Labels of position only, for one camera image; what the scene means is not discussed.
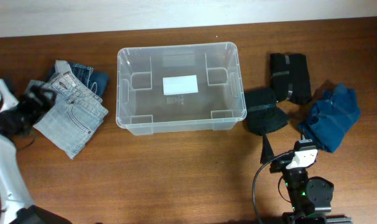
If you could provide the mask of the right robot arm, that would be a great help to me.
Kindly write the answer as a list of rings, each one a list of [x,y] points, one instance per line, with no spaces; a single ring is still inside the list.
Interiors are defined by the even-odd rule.
[[[309,177],[307,168],[316,162],[319,150],[310,139],[302,139],[294,148],[274,155],[269,140],[263,134],[261,164],[269,165],[270,173],[281,173],[289,195],[292,211],[282,214],[283,223],[327,223],[331,212],[334,185],[321,177]]]

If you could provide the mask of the light blue jeans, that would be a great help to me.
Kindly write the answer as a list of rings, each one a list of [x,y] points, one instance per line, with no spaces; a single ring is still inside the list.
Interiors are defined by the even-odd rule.
[[[43,84],[46,81],[29,82],[29,86],[43,87]],[[102,99],[98,101],[81,94],[67,97],[54,92],[57,94],[54,106],[34,124],[34,128],[74,159],[102,124],[108,110],[102,105]]]

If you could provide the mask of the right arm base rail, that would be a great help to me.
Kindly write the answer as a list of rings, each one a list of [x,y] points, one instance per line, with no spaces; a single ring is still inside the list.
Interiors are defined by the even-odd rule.
[[[305,216],[303,214],[284,213],[282,215],[283,224],[353,224],[351,217],[344,215],[328,217],[325,214],[316,213]]]

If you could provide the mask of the dark blue jeans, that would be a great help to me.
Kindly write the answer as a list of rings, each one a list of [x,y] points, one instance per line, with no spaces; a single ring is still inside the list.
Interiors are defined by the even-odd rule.
[[[67,97],[81,94],[101,101],[109,76],[79,63],[57,60],[43,87],[51,88]]]

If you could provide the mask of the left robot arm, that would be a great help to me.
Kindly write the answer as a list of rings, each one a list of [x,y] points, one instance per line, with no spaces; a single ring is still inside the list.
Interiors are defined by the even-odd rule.
[[[32,85],[16,106],[2,109],[0,91],[0,223],[51,224],[70,220],[38,207],[24,183],[17,165],[14,136],[28,135],[33,125],[55,104],[56,92]]]

